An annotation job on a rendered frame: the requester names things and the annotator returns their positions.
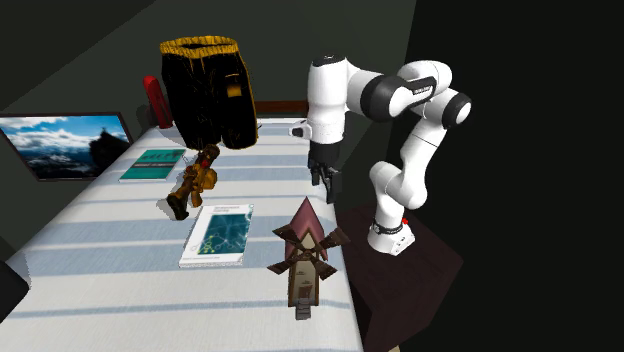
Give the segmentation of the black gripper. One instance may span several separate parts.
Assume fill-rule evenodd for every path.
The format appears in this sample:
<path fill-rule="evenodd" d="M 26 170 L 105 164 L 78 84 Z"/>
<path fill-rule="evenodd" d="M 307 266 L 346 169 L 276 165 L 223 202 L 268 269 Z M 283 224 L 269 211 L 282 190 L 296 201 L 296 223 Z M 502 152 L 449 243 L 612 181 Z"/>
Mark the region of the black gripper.
<path fill-rule="evenodd" d="M 339 158 L 340 147 L 340 141 L 332 144 L 310 142 L 308 168 L 313 186 L 320 183 L 322 167 L 319 165 L 331 166 L 323 169 L 323 183 L 326 188 L 326 202 L 328 204 L 333 204 L 342 190 L 342 173 L 333 168 Z"/>

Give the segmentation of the brown toy windmill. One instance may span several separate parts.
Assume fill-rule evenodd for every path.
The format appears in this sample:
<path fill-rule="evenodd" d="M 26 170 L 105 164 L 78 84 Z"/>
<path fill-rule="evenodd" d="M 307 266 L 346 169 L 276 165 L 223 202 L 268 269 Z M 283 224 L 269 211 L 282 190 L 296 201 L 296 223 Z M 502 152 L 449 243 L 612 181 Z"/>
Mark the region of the brown toy windmill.
<path fill-rule="evenodd" d="M 290 222 L 273 230 L 285 242 L 284 260 L 269 265 L 280 275 L 288 272 L 288 306 L 295 308 L 298 321 L 311 318 L 311 308 L 318 306 L 319 283 L 337 272 L 328 263 L 327 250 L 350 242 L 340 227 L 326 234 L 311 202 L 305 198 Z"/>

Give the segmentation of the white book with teal picture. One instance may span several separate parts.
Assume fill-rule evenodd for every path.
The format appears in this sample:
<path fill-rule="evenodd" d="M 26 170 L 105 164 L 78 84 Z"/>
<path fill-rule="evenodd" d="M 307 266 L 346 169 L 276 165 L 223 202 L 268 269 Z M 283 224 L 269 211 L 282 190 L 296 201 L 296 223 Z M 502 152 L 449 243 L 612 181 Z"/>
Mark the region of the white book with teal picture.
<path fill-rule="evenodd" d="M 253 204 L 203 206 L 178 266 L 241 266 L 253 210 Z"/>

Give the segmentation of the dark brown robot stand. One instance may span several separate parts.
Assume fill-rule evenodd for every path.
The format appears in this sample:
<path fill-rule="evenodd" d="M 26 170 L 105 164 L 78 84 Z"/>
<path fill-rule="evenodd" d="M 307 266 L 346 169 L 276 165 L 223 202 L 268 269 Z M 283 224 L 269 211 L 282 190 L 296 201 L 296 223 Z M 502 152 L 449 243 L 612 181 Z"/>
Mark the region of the dark brown robot stand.
<path fill-rule="evenodd" d="M 389 352 L 426 328 L 458 274 L 463 259 L 410 211 L 416 241 L 400 255 L 369 246 L 373 204 L 336 215 L 351 242 L 342 247 L 364 352 Z"/>

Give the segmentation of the brown toy cannon figure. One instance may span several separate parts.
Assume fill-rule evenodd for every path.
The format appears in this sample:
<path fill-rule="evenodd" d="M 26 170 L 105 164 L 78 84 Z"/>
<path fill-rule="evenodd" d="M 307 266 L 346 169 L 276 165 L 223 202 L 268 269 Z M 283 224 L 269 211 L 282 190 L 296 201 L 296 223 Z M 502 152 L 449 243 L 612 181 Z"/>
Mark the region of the brown toy cannon figure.
<path fill-rule="evenodd" d="M 194 163 L 186 167 L 181 186 L 166 197 L 176 220 L 184 220 L 189 216 L 188 199 L 191 199 L 193 207 L 199 207 L 203 202 L 201 193 L 214 188 L 218 176 L 212 164 L 219 155 L 220 149 L 217 145 L 207 145 L 197 154 Z"/>

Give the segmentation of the black shorts with yellow waistband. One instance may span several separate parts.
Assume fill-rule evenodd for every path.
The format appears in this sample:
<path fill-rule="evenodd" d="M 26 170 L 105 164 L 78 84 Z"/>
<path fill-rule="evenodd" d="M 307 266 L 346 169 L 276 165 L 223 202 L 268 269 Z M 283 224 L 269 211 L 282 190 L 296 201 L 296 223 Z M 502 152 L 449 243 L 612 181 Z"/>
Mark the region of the black shorts with yellow waistband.
<path fill-rule="evenodd" d="M 250 78 L 238 43 L 224 36 L 182 37 L 159 45 L 161 76 L 187 148 L 249 148 L 258 139 Z"/>

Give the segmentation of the red upright cylinder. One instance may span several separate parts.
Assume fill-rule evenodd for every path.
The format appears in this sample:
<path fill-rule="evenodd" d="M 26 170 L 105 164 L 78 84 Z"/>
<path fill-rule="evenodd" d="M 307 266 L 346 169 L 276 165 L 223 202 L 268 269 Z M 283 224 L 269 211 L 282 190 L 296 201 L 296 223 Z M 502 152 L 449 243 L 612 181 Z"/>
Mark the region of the red upright cylinder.
<path fill-rule="evenodd" d="M 153 110 L 153 114 L 158 122 L 158 126 L 161 129 L 171 128 L 173 126 L 173 119 L 158 79 L 154 76 L 146 75 L 142 79 L 142 84 Z"/>

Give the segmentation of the white striped bed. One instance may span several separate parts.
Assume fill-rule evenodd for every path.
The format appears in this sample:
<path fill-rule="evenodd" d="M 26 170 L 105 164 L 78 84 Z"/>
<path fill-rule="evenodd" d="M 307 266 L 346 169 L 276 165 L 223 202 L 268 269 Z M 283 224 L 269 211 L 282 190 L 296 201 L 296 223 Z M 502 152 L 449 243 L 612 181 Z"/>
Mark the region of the white striped bed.
<path fill-rule="evenodd" d="M 309 201 L 323 228 L 335 227 L 325 191 L 313 186 L 308 144 L 287 118 L 264 118 L 257 143 L 223 149 L 208 205 L 254 211 L 239 266 L 182 268 L 194 219 L 178 221 L 166 196 L 181 180 L 125 182 L 146 150 L 182 146 L 175 129 L 152 128 L 9 260 L 29 283 L 0 322 L 0 352 L 363 352 L 342 252 L 320 284 L 320 303 L 299 320 L 274 233 Z"/>

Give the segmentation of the framed mountain wall picture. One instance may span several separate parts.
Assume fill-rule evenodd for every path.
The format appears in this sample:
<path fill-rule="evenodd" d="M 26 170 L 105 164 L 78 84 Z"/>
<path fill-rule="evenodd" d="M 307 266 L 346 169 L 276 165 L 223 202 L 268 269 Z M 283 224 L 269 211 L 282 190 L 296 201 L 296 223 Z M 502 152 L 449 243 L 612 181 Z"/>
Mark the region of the framed mountain wall picture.
<path fill-rule="evenodd" d="M 0 135 L 39 181 L 95 179 L 133 143 L 119 112 L 0 113 Z"/>

